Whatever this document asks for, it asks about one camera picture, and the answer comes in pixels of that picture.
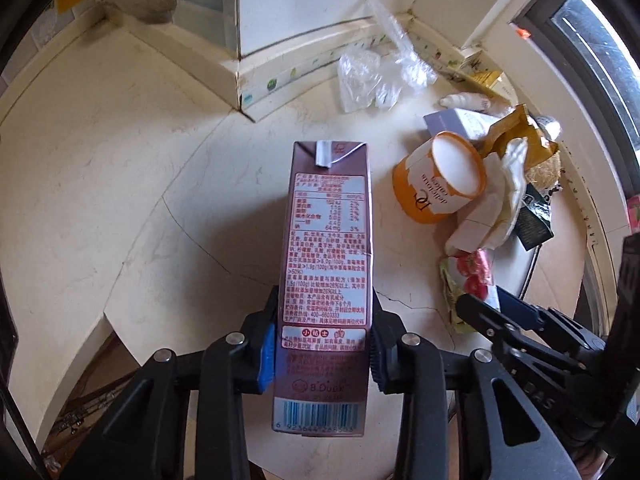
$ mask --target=countertop crack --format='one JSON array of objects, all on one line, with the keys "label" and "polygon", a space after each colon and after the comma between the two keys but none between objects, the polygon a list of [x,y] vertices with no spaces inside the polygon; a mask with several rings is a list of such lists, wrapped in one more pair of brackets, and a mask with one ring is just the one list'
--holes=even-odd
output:
[{"label": "countertop crack", "polygon": [[221,262],[219,259],[217,259],[213,254],[211,254],[209,251],[207,251],[203,246],[201,246],[199,243],[197,243],[196,240],[194,240],[191,235],[184,230],[184,227],[182,227],[180,225],[180,222],[178,222],[175,219],[174,214],[171,212],[171,210],[169,209],[169,206],[166,203],[166,200],[164,199],[164,196],[162,197],[162,202],[164,203],[164,207],[166,208],[167,212],[169,213],[169,215],[171,216],[171,218],[174,220],[175,224],[180,228],[180,231],[182,231],[184,234],[187,235],[187,238],[189,240],[191,240],[194,244],[196,244],[196,246],[198,246],[209,258],[211,258],[216,264],[218,264],[218,266],[220,267],[220,269],[224,270],[229,276],[237,276],[238,278],[244,278],[246,280],[251,280],[252,282],[255,283],[260,283],[261,285],[266,285],[266,286],[270,286],[269,283],[264,283],[261,282],[260,280],[256,280],[255,278],[252,278],[251,276],[247,276],[245,274],[235,274],[233,272],[231,272],[229,269],[227,269]]},{"label": "countertop crack", "polygon": [[[389,301],[393,301],[395,303],[402,303],[405,307],[414,310],[413,307],[410,307],[409,305],[407,305],[402,300],[395,300],[394,298],[389,297],[384,292],[380,292],[379,290],[376,290],[376,293],[379,294],[380,296],[382,296],[383,298],[387,298]],[[426,306],[425,309],[427,309],[427,310],[435,310],[436,311],[436,314],[438,314],[442,324],[444,325],[444,330],[447,331],[447,335],[449,335],[449,339],[451,339],[451,344],[453,345],[453,349],[455,350],[456,349],[456,342],[454,341],[453,336],[451,335],[451,332],[449,331],[449,324],[445,321],[444,317],[442,317],[442,313],[437,308],[433,308],[431,306]]]}]

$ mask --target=red fruit packaging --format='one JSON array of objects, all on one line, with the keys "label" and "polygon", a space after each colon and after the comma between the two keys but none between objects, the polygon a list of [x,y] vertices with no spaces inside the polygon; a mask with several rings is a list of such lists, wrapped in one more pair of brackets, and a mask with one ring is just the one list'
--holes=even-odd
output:
[{"label": "red fruit packaging", "polygon": [[495,310],[500,310],[491,260],[484,249],[472,253],[461,251],[456,256],[444,258],[440,262],[440,275],[444,282],[444,297],[449,307],[450,322],[456,332],[474,331],[456,314],[456,301],[463,294],[471,294]]}]

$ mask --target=brown milk carton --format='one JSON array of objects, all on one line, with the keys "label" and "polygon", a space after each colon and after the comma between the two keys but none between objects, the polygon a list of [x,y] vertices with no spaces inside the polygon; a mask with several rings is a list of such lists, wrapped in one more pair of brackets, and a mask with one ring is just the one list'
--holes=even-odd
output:
[{"label": "brown milk carton", "polygon": [[372,264],[367,145],[296,142],[280,273],[275,431],[363,434]]}]

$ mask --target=black snack package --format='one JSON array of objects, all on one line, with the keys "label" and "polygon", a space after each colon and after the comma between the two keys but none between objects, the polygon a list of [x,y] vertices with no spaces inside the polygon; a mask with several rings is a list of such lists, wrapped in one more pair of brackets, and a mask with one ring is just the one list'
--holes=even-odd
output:
[{"label": "black snack package", "polygon": [[551,206],[533,184],[527,184],[515,231],[527,251],[554,237],[551,230]]}]

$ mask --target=ice cream cup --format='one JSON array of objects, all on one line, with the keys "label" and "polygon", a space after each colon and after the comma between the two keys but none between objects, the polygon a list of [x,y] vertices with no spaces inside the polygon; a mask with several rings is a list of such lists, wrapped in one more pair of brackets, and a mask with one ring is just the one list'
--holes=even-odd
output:
[{"label": "ice cream cup", "polygon": [[417,222],[433,224],[478,197],[486,173],[468,140],[440,132],[400,161],[393,184],[404,212]]}]

